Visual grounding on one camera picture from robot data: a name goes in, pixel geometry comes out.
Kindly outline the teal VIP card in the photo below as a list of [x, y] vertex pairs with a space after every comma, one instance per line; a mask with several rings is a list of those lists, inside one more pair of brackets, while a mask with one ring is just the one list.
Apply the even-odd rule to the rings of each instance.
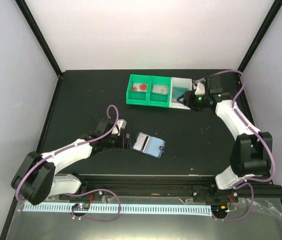
[[179, 87], [179, 86], [174, 86], [172, 88], [172, 98], [177, 99], [180, 96], [182, 96], [186, 91], [188, 91], [188, 88], [185, 87]]

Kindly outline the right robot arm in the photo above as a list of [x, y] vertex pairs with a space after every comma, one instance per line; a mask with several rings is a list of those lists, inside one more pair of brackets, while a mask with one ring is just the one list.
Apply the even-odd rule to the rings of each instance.
[[239, 109], [236, 97], [226, 92], [218, 75], [196, 80], [177, 102], [192, 110], [210, 108], [225, 123], [234, 138], [230, 165], [215, 176], [209, 187], [209, 198], [215, 202], [226, 196], [226, 191], [242, 187], [245, 182], [269, 182], [276, 173], [272, 154], [272, 136], [261, 132]]

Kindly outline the pink card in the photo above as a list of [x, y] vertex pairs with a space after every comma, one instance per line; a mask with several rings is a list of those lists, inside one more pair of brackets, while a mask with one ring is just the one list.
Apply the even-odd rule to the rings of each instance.
[[132, 146], [133, 150], [143, 152], [145, 150], [145, 147], [149, 141], [149, 136], [144, 133], [138, 133], [135, 143]]

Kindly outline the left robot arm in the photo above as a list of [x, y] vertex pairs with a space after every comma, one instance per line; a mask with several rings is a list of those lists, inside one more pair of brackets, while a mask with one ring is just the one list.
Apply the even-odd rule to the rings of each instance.
[[52, 152], [26, 155], [11, 181], [17, 197], [23, 197], [33, 205], [56, 195], [84, 199], [88, 194], [87, 183], [78, 173], [60, 175], [72, 164], [110, 149], [126, 149], [130, 146], [129, 134], [123, 134], [127, 122], [110, 118], [100, 120], [97, 128], [73, 143]]

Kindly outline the blue leather card holder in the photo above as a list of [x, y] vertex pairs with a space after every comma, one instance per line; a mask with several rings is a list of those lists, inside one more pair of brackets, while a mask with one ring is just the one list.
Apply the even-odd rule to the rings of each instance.
[[137, 152], [140, 152], [142, 154], [145, 154], [145, 155], [148, 155], [148, 156], [151, 156], [151, 157], [154, 157], [154, 158], [161, 158], [162, 154], [166, 152], [166, 142], [160, 138], [157, 138], [157, 137], [154, 137], [154, 136], [149, 136], [149, 141], [145, 147], [145, 150], [143, 152], [140, 152], [140, 151], [137, 151]]

